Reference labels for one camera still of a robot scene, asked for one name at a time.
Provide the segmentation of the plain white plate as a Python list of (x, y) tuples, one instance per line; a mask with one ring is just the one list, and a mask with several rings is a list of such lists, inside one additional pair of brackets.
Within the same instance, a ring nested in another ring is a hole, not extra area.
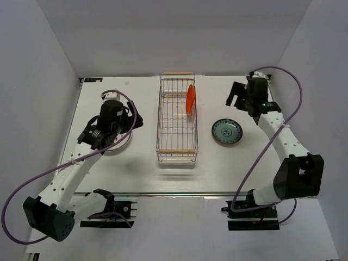
[(130, 133), (121, 142), (119, 142), (119, 140), (121, 140), (124, 136), (126, 136), (126, 134), (119, 134), (118, 136), (116, 136), (114, 143), (117, 143), (117, 145), (106, 150), (104, 154), (107, 156), (114, 156), (123, 152), (130, 145), (132, 133)]

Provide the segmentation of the teal patterned plate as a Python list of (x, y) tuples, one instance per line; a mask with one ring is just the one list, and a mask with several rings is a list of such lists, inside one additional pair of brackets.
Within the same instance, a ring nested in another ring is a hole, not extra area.
[(220, 145), (234, 145), (243, 137), (243, 129), (236, 121), (228, 118), (219, 119), (211, 128), (213, 139)]

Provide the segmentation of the orange plate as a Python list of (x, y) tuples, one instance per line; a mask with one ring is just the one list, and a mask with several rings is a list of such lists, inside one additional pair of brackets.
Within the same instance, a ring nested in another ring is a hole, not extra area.
[(195, 87), (190, 84), (186, 95), (186, 113), (190, 114), (195, 103)]

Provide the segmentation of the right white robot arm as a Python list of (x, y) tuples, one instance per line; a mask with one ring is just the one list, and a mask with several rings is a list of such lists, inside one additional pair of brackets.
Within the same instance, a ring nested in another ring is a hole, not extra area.
[(231, 205), (231, 210), (257, 217), (265, 208), (284, 200), (318, 196), (324, 159), (319, 154), (310, 153), (298, 141), (279, 105), (269, 101), (268, 81), (248, 76), (246, 84), (234, 82), (226, 104), (246, 111), (254, 119), (269, 138), (266, 147), (273, 147), (281, 162), (271, 183), (250, 190), (244, 204), (240, 208)]

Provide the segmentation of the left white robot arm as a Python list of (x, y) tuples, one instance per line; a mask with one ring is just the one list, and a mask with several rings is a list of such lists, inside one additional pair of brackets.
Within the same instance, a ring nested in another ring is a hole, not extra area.
[(113, 215), (114, 195), (109, 191), (95, 189), (75, 204), (71, 199), (90, 169), (115, 143), (116, 136), (130, 135), (142, 125), (142, 117), (131, 100), (126, 104), (119, 100), (104, 101), (100, 113), (87, 123), (78, 137), (70, 160), (55, 171), (50, 184), (37, 197), (27, 197), (24, 201), (30, 227), (61, 242), (80, 220)]

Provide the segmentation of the left blue table label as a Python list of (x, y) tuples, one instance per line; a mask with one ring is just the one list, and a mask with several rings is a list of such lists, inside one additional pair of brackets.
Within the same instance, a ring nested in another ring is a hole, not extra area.
[(95, 83), (95, 82), (102, 82), (103, 78), (84, 78), (84, 82), (87, 83)]

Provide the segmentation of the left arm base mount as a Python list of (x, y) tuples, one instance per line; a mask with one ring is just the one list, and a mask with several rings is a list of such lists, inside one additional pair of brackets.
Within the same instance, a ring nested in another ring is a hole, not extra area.
[(132, 228), (137, 214), (138, 202), (130, 199), (117, 199), (109, 191), (93, 191), (105, 199), (101, 212), (96, 212), (80, 222), (81, 228)]

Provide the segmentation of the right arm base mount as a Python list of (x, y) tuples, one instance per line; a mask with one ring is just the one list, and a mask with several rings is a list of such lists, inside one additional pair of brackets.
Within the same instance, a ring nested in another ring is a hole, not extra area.
[(227, 214), (229, 231), (277, 231), (279, 220), (276, 204), (245, 212), (232, 211), (232, 201), (226, 201), (221, 211)]

